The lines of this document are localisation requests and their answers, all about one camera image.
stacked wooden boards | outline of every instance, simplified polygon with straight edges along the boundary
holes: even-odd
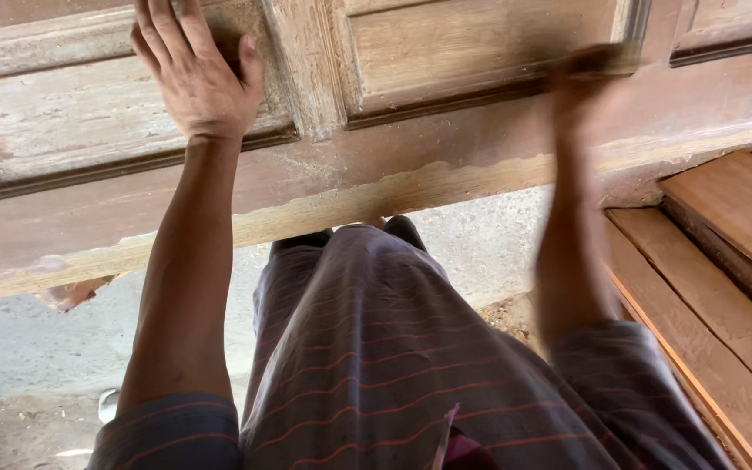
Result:
[[[699,244],[717,261],[660,210],[619,209],[608,211],[608,271],[737,464],[752,468],[752,294],[739,282],[752,285],[752,271],[739,278],[717,267],[752,267],[752,155],[739,151],[661,184],[667,210],[693,239],[724,241]],[[731,262],[733,253],[741,258]]]

fingers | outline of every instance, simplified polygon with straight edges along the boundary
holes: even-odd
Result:
[[[138,57],[141,58],[141,61],[144,62],[147,70],[150,70],[150,74],[158,79],[159,75],[161,74],[161,65],[159,65],[159,59],[155,57],[152,49],[150,49],[150,46],[147,44],[147,41],[141,34],[141,26],[138,23],[132,25],[132,34],[130,36],[130,41],[132,43],[132,49],[135,51]]]
[[[181,7],[179,23],[185,31],[187,41],[191,43],[193,53],[199,57],[218,54],[214,38],[211,36],[211,29],[199,6],[199,0],[180,0],[179,6]]]
[[[155,29],[159,32],[161,40],[172,59],[178,59],[191,52],[179,24],[175,21],[173,6],[170,0],[149,0],[150,16]]]
[[[164,41],[161,40],[161,35],[153,25],[153,18],[150,16],[150,6],[147,4],[147,0],[134,1],[135,18],[141,30],[141,37],[144,39],[144,43],[149,46],[153,55],[161,64],[169,64],[171,62],[170,52],[167,51],[167,46],[165,46]]]
[[[263,62],[257,55],[256,38],[240,37],[240,81],[242,88],[255,97],[262,97]]]

motion blur hand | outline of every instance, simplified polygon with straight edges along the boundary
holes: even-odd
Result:
[[[577,132],[587,121],[591,105],[623,66],[619,44],[579,49],[563,59],[552,76],[552,119],[557,131]]]
[[[167,113],[188,139],[241,141],[254,125],[262,98],[256,39],[240,39],[237,77],[214,45],[199,0],[134,0],[131,41],[164,96]]]

